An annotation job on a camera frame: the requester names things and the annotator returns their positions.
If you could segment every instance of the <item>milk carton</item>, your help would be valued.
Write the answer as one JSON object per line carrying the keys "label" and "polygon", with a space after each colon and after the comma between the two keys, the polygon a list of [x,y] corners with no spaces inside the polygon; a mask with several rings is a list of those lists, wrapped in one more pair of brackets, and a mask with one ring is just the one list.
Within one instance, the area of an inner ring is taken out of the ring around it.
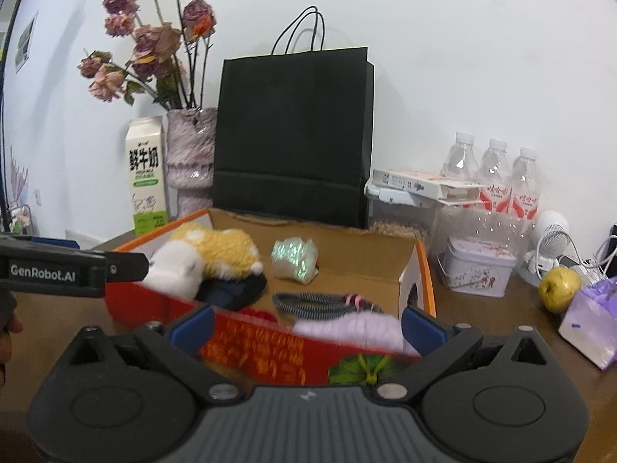
{"label": "milk carton", "polygon": [[131,120],[126,135],[129,188],[135,235],[144,235],[169,222],[163,176],[163,119]]}

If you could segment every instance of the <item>red fabric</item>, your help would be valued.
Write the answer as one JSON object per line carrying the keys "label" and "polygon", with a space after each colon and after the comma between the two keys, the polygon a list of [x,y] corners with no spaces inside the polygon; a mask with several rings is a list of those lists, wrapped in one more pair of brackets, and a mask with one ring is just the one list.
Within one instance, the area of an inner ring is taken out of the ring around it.
{"label": "red fabric", "polygon": [[242,308],[238,313],[241,315],[249,315],[249,317],[263,318],[263,320],[278,323],[278,320],[274,315],[272,315],[270,312],[265,312],[263,310],[258,311],[252,308]]}

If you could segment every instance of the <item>white plush toy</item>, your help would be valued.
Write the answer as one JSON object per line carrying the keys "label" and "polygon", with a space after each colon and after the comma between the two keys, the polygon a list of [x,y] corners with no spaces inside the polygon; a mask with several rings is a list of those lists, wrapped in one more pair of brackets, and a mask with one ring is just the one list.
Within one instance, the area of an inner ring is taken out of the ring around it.
{"label": "white plush toy", "polygon": [[142,285],[187,301],[204,278],[232,280],[259,275],[263,264],[251,237],[242,230],[215,231],[199,223],[178,227],[150,259]]}

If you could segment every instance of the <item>human hand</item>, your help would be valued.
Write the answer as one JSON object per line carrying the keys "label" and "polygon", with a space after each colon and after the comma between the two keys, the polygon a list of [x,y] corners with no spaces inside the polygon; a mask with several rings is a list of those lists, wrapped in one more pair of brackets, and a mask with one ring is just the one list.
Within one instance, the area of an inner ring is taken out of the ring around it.
{"label": "human hand", "polygon": [[0,334],[0,390],[6,382],[6,374],[4,364],[7,363],[13,355],[13,345],[10,334],[17,334],[24,330],[24,325],[16,314],[13,314],[8,321],[5,329]]}

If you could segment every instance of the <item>vase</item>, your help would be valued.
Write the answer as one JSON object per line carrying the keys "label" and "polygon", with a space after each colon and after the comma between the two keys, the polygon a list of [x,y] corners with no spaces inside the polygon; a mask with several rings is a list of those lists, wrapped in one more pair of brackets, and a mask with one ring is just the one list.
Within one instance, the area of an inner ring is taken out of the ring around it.
{"label": "vase", "polygon": [[212,207],[217,109],[167,114],[167,184],[178,190],[178,218]]}

